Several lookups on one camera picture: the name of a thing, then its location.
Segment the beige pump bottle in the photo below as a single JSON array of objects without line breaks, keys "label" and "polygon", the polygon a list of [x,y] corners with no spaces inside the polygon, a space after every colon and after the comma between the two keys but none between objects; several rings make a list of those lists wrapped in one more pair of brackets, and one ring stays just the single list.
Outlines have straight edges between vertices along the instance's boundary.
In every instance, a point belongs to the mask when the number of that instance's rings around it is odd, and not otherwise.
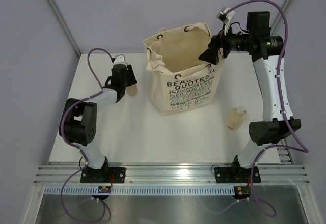
[{"label": "beige pump bottle", "polygon": [[126,92],[129,96],[133,97],[137,94],[137,85],[131,85],[126,88]]}]

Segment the cream canvas tote bag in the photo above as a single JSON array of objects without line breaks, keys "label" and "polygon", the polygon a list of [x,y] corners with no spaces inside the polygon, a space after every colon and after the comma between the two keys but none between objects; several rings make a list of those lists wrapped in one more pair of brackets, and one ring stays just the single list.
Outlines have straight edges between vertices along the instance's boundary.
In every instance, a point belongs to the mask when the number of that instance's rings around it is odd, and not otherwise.
[{"label": "cream canvas tote bag", "polygon": [[224,61],[213,65],[198,59],[211,40],[208,24],[160,29],[144,40],[146,69],[152,75],[149,97],[161,115],[170,115],[214,101]]}]

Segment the cream pump lotion bottle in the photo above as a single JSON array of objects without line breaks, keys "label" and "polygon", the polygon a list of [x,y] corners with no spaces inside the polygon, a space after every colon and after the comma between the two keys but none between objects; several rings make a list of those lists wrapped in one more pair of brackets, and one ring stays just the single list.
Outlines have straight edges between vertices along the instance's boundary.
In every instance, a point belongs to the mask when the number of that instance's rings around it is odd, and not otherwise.
[{"label": "cream pump lotion bottle", "polygon": [[244,106],[232,108],[226,119],[226,127],[231,130],[238,130],[247,117],[247,111]]}]

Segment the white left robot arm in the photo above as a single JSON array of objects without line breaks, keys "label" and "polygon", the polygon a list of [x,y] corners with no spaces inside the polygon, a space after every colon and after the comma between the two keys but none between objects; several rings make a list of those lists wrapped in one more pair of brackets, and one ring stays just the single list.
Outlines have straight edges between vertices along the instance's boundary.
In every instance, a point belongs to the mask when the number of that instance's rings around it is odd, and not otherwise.
[{"label": "white left robot arm", "polygon": [[132,66],[127,63],[113,65],[112,75],[102,90],[84,99],[66,101],[59,135],[66,144],[79,150],[85,160],[81,169],[81,183],[124,183],[125,168],[110,167],[106,156],[93,142],[97,129],[97,114],[118,103],[127,87],[137,81]]}]

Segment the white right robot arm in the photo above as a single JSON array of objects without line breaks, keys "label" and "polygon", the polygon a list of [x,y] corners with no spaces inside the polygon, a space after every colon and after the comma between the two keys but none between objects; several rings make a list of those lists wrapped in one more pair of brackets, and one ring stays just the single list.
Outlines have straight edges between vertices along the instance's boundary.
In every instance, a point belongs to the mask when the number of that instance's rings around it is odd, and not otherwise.
[{"label": "white right robot arm", "polygon": [[262,121],[249,124],[250,140],[230,167],[215,167],[217,183],[259,183],[259,158],[278,142],[301,127],[300,119],[293,116],[287,99],[284,79],[284,45],[281,36],[271,35],[268,11],[249,12],[246,30],[233,33],[231,21],[234,12],[222,8],[217,18],[223,28],[211,37],[208,48],[199,56],[202,61],[218,64],[232,51],[247,52],[253,62],[263,100]]}]

